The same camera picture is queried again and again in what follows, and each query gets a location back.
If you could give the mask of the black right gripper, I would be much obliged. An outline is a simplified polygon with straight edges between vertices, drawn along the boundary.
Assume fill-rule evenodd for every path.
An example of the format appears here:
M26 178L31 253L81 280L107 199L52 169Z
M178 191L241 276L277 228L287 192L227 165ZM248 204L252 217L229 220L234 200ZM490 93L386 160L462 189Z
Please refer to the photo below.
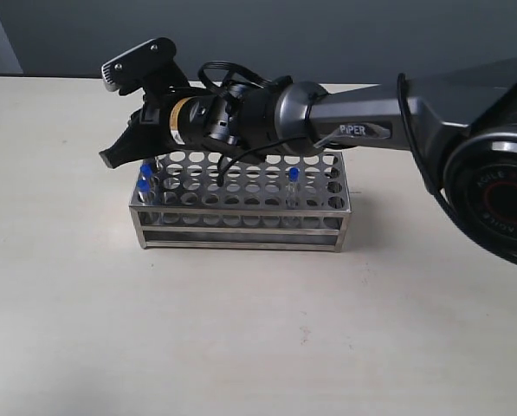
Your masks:
M175 150L247 150L249 140L239 117L249 95L249 69L226 61L206 62L198 70L202 82L193 87L175 62L177 47L157 42L153 68L127 83L127 93L142 90L142 107L131 114L126 130L99 152L115 169Z

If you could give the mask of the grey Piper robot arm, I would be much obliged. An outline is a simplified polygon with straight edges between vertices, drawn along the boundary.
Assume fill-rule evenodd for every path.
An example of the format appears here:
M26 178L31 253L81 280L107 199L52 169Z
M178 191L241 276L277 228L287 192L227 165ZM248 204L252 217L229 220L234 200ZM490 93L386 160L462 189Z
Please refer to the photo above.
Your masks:
M166 37L105 62L100 76L143 103L100 152L111 169L192 150L218 153L218 176L268 156L355 147L407 151L427 192L472 242L517 265L517 57L439 75L330 93L290 76L266 79L212 61L193 87Z

